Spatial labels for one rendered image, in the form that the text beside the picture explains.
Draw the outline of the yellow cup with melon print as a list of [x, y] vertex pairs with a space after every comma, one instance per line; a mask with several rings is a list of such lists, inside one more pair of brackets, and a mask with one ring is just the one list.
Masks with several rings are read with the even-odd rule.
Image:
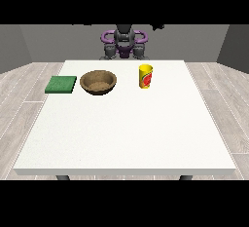
[[149, 89], [153, 74], [153, 66], [143, 63], [139, 66], [139, 87], [141, 89]]

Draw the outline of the brown wooden bowl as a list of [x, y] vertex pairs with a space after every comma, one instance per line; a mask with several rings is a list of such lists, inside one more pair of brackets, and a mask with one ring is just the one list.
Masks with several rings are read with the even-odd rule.
[[106, 95], [117, 84], [117, 77], [107, 70], [93, 70], [84, 74], [80, 79], [81, 87], [91, 95]]

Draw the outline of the green square pad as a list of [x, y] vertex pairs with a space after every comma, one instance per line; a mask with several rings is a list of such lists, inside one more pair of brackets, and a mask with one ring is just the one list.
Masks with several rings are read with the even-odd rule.
[[73, 92], [76, 76], [52, 76], [45, 88], [46, 94], [71, 94]]

